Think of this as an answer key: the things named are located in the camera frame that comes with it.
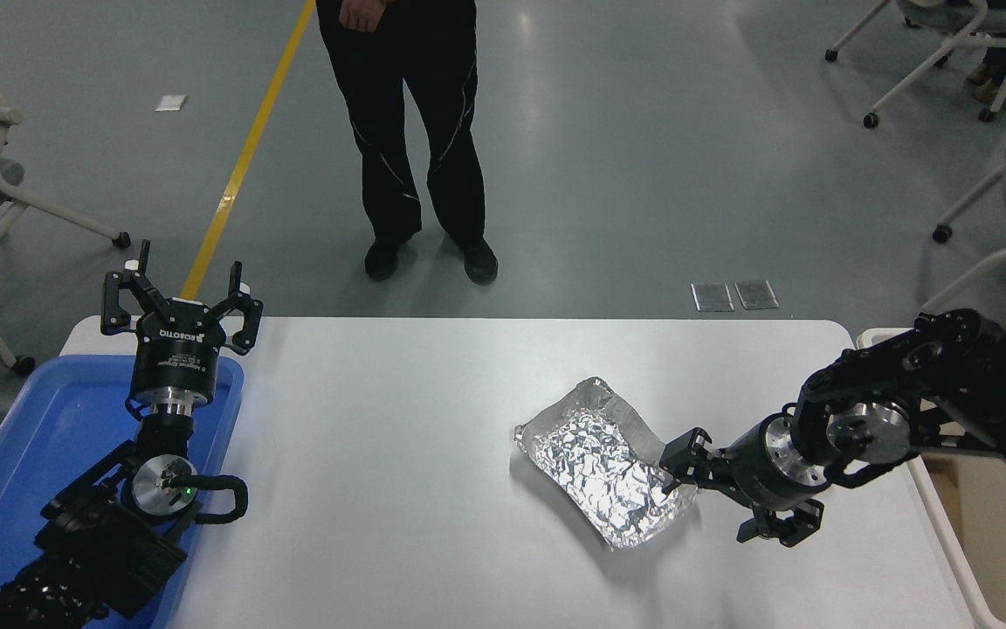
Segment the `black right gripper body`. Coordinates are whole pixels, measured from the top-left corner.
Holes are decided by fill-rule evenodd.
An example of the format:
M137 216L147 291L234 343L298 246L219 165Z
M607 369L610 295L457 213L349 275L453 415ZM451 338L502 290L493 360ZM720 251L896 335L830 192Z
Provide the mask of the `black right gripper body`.
M716 490L747 508L790 510L807 499L807 486L780 468L778 459L800 460L790 419L763 419L719 458Z

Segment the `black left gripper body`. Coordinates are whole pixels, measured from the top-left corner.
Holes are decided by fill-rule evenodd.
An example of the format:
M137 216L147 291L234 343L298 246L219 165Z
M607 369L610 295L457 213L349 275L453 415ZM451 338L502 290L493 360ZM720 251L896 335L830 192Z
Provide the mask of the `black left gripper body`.
M160 307L145 304L142 311L129 398L152 404L171 389L184 391L193 404L212 402L226 340L219 312L180 300L163 300Z

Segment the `person's right hand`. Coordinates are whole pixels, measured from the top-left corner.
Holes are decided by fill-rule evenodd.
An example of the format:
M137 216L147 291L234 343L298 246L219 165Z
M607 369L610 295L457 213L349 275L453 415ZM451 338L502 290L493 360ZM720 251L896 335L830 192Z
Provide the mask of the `person's right hand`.
M344 0L339 12L339 23L348 31L374 33L387 11L387 1Z

